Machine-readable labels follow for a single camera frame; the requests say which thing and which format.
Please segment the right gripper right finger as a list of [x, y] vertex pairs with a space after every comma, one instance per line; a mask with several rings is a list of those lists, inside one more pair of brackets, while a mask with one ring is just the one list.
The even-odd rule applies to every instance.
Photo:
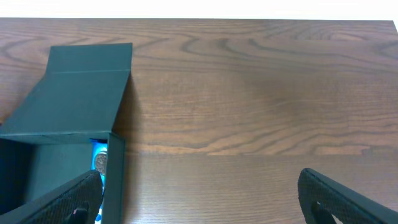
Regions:
[[307, 224], [397, 223], [396, 211], [310, 168], [298, 178], [298, 200]]

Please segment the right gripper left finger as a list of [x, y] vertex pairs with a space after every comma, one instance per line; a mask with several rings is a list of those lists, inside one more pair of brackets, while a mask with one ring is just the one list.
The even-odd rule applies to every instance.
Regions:
[[49, 193], [1, 215], [1, 223], [94, 223], [102, 201], [101, 175], [96, 170], [89, 170]]

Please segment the blue Oreo cookie pack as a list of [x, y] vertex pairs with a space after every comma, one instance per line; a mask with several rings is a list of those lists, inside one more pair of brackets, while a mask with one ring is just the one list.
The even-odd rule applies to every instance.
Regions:
[[91, 170], [96, 170], [100, 173], [102, 181], [102, 196], [104, 196], [106, 167], [108, 161], [108, 143], [106, 140], [100, 140], [100, 139], [91, 139], [90, 142], [93, 145]]

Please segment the dark green lidded box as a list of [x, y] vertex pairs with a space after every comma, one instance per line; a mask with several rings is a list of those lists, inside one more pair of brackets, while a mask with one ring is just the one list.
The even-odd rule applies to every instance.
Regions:
[[1, 215], [91, 170], [106, 140], [103, 201], [94, 223], [120, 223], [125, 141], [114, 130], [133, 46], [53, 46], [43, 78], [1, 125]]

